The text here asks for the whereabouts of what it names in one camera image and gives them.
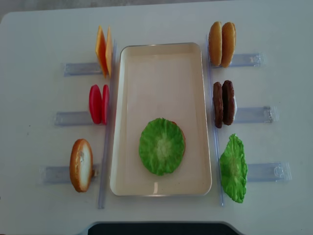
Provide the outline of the green lettuce leaf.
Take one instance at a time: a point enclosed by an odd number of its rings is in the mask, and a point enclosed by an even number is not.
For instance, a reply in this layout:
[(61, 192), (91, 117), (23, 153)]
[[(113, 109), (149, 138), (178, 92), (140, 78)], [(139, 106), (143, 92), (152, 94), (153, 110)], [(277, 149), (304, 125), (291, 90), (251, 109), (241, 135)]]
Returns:
[(165, 118), (150, 121), (139, 139), (139, 156), (152, 174), (173, 173), (183, 159), (183, 137), (178, 126)]
[(246, 194), (248, 166), (242, 140), (236, 134), (220, 157), (221, 185), (224, 192), (236, 203), (243, 203)]

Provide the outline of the bread slice on tray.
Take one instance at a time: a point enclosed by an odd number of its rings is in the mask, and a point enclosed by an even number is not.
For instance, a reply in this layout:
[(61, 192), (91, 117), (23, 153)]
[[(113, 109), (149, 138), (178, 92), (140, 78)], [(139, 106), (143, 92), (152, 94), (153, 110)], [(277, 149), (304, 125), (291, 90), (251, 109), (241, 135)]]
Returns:
[(185, 149), (186, 149), (186, 138), (185, 138), (185, 135), (184, 135), (184, 132), (183, 130), (179, 127), (180, 131), (181, 131), (181, 134), (182, 134), (182, 137), (183, 137), (183, 143), (184, 143), (184, 149), (183, 149), (183, 154), (182, 156), (184, 156), (185, 154)]

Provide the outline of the inner red tomato slice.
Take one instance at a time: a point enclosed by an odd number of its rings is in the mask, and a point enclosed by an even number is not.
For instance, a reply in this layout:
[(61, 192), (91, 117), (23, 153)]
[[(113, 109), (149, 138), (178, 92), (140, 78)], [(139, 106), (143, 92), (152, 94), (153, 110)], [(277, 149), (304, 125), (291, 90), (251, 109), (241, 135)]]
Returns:
[(108, 85), (104, 85), (102, 93), (102, 123), (107, 125), (108, 122), (108, 107), (110, 100), (110, 90)]

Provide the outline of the red tomato slice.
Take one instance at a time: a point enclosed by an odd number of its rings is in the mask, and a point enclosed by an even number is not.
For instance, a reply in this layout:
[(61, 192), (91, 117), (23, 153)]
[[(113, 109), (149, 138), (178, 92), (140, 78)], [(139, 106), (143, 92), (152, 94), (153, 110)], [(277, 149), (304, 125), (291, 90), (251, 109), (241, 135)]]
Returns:
[(102, 121), (102, 96), (98, 85), (93, 85), (89, 92), (89, 111), (92, 121), (100, 124)]
[(107, 125), (108, 122), (108, 107), (110, 100), (110, 90), (108, 85), (104, 85), (102, 93), (102, 123)]

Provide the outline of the inner brown meat patty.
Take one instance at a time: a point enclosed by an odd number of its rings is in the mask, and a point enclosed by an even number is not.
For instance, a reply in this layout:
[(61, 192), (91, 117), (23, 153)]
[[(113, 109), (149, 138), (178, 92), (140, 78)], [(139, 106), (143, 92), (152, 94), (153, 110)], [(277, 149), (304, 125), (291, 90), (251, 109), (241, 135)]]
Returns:
[(213, 85), (213, 103), (215, 112), (215, 126), (221, 128), (223, 124), (223, 90), (220, 82)]

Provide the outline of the brown meat patty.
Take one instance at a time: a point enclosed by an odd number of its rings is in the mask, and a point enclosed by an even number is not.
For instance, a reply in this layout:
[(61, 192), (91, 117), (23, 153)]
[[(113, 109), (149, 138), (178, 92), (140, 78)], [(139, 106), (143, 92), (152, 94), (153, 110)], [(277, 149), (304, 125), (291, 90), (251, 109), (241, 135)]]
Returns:
[(220, 82), (213, 85), (213, 103), (215, 112), (215, 126), (221, 128), (223, 124), (223, 90)]
[(235, 99), (233, 83), (230, 80), (224, 81), (223, 91), (223, 122), (225, 125), (231, 125), (235, 114)]

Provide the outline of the outer brown meat patty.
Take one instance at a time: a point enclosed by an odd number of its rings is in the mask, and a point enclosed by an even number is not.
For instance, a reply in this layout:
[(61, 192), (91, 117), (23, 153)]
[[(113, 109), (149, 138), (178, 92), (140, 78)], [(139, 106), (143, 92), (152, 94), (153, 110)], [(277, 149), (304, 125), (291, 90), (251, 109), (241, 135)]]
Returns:
[(223, 91), (223, 122), (225, 125), (231, 125), (235, 114), (235, 99), (233, 83), (230, 80), (224, 81)]

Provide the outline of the orange cheese slice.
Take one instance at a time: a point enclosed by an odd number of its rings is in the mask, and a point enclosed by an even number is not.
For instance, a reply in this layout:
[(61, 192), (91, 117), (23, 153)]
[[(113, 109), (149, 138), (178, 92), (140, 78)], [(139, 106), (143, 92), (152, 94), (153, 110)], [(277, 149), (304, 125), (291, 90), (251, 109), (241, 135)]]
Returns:
[(112, 42), (111, 28), (109, 26), (108, 33), (107, 33), (106, 52), (105, 52), (109, 78), (111, 78), (112, 76), (112, 55), (113, 55), (113, 42)]
[(107, 64), (106, 64), (105, 52), (106, 52), (106, 40), (105, 40), (105, 36), (103, 33), (103, 29), (101, 26), (99, 26), (98, 32), (97, 32), (95, 53), (97, 55), (97, 59), (101, 67), (103, 76), (106, 78), (108, 69), (107, 69)]

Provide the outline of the outer orange cheese slice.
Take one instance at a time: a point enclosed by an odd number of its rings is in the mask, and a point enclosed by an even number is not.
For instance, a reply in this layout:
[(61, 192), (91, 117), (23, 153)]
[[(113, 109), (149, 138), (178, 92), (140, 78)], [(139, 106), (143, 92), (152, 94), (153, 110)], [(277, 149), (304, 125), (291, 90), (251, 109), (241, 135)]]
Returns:
[(106, 40), (105, 40), (105, 36), (103, 33), (103, 29), (101, 26), (99, 26), (98, 32), (97, 32), (95, 53), (97, 55), (97, 59), (101, 67), (103, 76), (106, 78), (108, 69), (107, 69), (107, 64), (106, 64), (105, 52), (106, 52)]

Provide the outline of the inner bun slice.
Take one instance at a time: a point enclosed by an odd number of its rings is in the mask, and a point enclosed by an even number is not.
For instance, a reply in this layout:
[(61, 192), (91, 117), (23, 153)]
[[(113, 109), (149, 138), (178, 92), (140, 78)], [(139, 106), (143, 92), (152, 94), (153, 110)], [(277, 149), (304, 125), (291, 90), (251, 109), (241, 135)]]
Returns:
[(208, 36), (208, 50), (211, 63), (219, 66), (222, 61), (222, 24), (214, 22)]

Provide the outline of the bun slice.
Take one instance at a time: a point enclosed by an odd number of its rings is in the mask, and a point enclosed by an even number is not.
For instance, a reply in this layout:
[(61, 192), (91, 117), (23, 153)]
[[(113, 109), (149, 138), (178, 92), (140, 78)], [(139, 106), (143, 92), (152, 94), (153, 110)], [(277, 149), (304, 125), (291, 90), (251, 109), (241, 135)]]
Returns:
[(226, 68), (230, 65), (236, 46), (236, 28), (232, 22), (222, 26), (222, 60), (221, 66)]
[(214, 22), (208, 36), (208, 50), (211, 63), (219, 66), (222, 61), (222, 24)]

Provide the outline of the black monitor edge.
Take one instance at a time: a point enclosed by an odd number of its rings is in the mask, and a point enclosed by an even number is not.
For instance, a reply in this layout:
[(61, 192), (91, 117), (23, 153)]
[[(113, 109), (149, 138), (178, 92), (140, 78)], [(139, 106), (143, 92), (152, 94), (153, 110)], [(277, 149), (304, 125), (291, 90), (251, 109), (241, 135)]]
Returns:
[(100, 223), (88, 230), (89, 235), (236, 235), (219, 223)]

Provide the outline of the left clear acrylic rack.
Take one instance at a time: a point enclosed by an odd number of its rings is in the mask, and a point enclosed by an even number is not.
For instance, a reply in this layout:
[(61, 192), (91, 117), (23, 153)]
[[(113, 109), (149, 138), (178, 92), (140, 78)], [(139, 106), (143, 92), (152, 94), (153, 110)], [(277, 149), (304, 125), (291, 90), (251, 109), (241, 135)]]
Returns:
[[(117, 94), (115, 90), (115, 82), (118, 78), (119, 69), (119, 57), (118, 57), (118, 45), (117, 42), (113, 42), (113, 55), (112, 55), (112, 79), (110, 82), (110, 101), (109, 101), (109, 113), (108, 124), (106, 126), (104, 150), (102, 162), (93, 166), (95, 170), (92, 180), (100, 179), (99, 194), (98, 194), (98, 209), (105, 208), (105, 199), (107, 192), (107, 171), (108, 171), (108, 158), (111, 141), (111, 132), (114, 130), (114, 95)], [(100, 74), (100, 65), (97, 62), (93, 63), (62, 63), (62, 70), (64, 76), (79, 76), (79, 75), (97, 75)], [(52, 123), (58, 127), (69, 126), (88, 126), (95, 125), (91, 119), (89, 111), (79, 112), (57, 112), (53, 116)], [(67, 184), (70, 183), (69, 167), (68, 166), (43, 166), (39, 170), (39, 181), (41, 184)]]

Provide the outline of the clear acrylic rack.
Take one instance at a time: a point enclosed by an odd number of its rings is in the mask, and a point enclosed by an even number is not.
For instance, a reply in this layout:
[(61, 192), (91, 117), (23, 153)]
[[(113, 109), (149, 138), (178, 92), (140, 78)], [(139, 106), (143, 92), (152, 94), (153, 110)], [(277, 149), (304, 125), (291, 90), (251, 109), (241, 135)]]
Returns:
[[(259, 67), (263, 65), (264, 55), (262, 53), (244, 53), (234, 54), (231, 67)], [(206, 60), (207, 67), (207, 81), (208, 81), (208, 95), (209, 104), (211, 107), (213, 104), (213, 76), (212, 70), (215, 68), (208, 57)], [(215, 127), (214, 110), (210, 112), (211, 117), (211, 136), (213, 141), (213, 156), (216, 161), (216, 174), (217, 174), (217, 187), (219, 194), (219, 201), (221, 207), (225, 206), (223, 187), (221, 185), (221, 171), (220, 171), (220, 148), (218, 128)], [(247, 123), (273, 123), (279, 120), (279, 112), (275, 106), (263, 106), (263, 107), (247, 107), (238, 108), (235, 116), (235, 124), (247, 124)], [(288, 162), (276, 162), (265, 164), (249, 164), (248, 165), (248, 182), (288, 182), (292, 180), (290, 165)]]
[[(112, 55), (112, 79), (110, 82), (110, 101), (109, 101), (109, 113), (108, 124), (106, 126), (104, 150), (102, 162), (93, 166), (95, 170), (92, 180), (100, 179), (99, 194), (98, 194), (98, 209), (105, 208), (105, 199), (107, 192), (107, 171), (108, 171), (108, 158), (111, 141), (111, 132), (114, 130), (114, 95), (117, 94), (115, 90), (115, 82), (118, 78), (119, 69), (119, 57), (118, 57), (118, 45), (117, 42), (113, 42), (113, 55)], [(100, 65), (97, 62), (93, 63), (62, 63), (62, 70), (64, 76), (79, 76), (79, 75), (97, 75), (100, 74)], [(95, 125), (91, 119), (89, 111), (79, 112), (57, 112), (53, 116), (52, 123), (58, 127), (69, 126), (88, 126)], [(41, 184), (67, 184), (70, 183), (69, 167), (68, 166), (43, 166), (39, 170), (39, 181)]]

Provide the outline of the right clear acrylic rack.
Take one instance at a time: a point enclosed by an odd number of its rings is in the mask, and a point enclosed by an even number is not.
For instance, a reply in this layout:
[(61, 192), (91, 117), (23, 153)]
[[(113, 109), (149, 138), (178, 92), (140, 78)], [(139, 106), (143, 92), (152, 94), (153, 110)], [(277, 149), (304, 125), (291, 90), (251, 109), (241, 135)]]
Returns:
[[(262, 53), (244, 53), (234, 54), (231, 67), (259, 67), (263, 65), (264, 55)], [(209, 104), (211, 107), (213, 104), (213, 76), (212, 70), (215, 68), (208, 57), (206, 60), (207, 67), (207, 81), (208, 81), (208, 95)], [(214, 110), (210, 112), (211, 117), (211, 136), (213, 141), (213, 156), (216, 161), (216, 174), (217, 174), (217, 187), (219, 194), (219, 201), (221, 207), (225, 206), (223, 187), (221, 185), (221, 171), (220, 171), (220, 148), (218, 128), (215, 127)], [(263, 107), (247, 107), (238, 108), (235, 116), (235, 124), (247, 124), (247, 123), (273, 123), (279, 120), (279, 112), (275, 106), (263, 106)], [(248, 182), (288, 182), (292, 180), (290, 165), (288, 162), (276, 162), (265, 164), (249, 164), (248, 165)]]

